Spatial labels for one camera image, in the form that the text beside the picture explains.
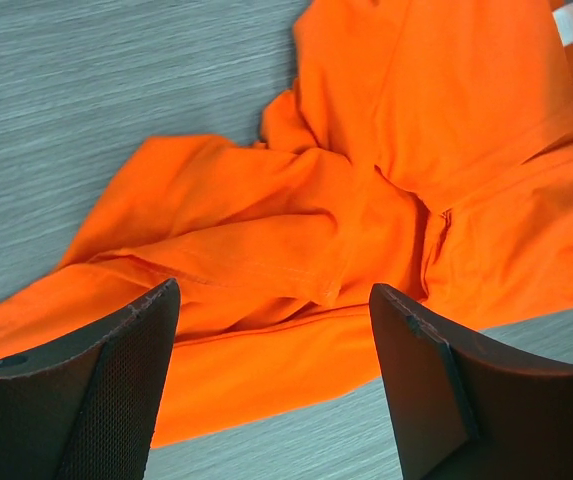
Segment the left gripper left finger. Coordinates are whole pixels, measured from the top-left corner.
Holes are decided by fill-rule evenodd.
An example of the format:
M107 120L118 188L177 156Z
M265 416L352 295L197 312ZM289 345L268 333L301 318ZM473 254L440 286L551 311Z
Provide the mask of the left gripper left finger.
M0 359L0 479L141 479L167 377L180 291Z

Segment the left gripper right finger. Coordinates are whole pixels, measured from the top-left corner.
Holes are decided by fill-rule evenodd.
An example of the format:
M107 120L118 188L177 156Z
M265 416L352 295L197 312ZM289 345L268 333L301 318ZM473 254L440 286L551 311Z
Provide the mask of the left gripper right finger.
M372 331L406 479L573 479L573 364L375 285Z

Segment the orange t shirt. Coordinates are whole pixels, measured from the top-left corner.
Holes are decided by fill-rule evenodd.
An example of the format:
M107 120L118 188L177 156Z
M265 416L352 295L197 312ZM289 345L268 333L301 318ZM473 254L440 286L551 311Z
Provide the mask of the orange t shirt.
M153 443L379 373L389 284L481 330L573 308L573 47L555 1L316 1L260 139L148 139L57 268L0 303L0 359L173 278Z

